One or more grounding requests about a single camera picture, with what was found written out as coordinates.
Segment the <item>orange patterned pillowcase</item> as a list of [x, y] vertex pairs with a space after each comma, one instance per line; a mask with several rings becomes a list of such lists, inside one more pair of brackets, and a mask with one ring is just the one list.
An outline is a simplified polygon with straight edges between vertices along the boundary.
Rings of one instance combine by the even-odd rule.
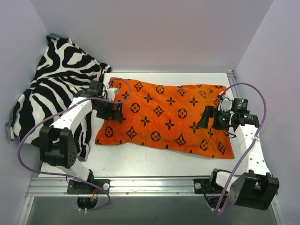
[[169, 86], [112, 78], [110, 87], [120, 90], [115, 99], [122, 102], [122, 117], [104, 121], [95, 144], [133, 143], [208, 158], [234, 158], [224, 131], [214, 129], [211, 120], [207, 128], [197, 126], [206, 106], [219, 105], [224, 86]]

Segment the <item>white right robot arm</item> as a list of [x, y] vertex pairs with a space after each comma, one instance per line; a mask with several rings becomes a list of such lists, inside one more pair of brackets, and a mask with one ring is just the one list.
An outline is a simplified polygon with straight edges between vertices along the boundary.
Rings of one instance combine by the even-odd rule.
[[268, 169], [259, 138], [258, 117], [248, 110], [248, 100], [218, 97], [219, 106], [206, 106], [197, 126], [207, 128], [213, 119], [212, 128], [219, 131], [234, 131], [241, 151], [241, 158], [234, 169], [214, 169], [204, 182], [194, 181], [195, 192], [203, 195], [220, 194], [220, 197], [207, 197], [213, 210], [221, 211], [226, 202], [236, 206], [257, 210], [267, 210], [279, 189], [279, 179]]

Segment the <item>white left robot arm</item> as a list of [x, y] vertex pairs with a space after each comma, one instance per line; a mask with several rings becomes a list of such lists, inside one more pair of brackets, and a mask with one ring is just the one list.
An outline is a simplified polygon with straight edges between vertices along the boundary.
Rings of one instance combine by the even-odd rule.
[[42, 162], [61, 169], [73, 179], [85, 193], [95, 187], [94, 175], [78, 159], [79, 144], [75, 131], [83, 119], [95, 110], [96, 116], [104, 120], [119, 121], [122, 117], [122, 101], [115, 101], [119, 88], [101, 81], [91, 81], [87, 90], [76, 94], [71, 105], [50, 126], [40, 129], [40, 159]]

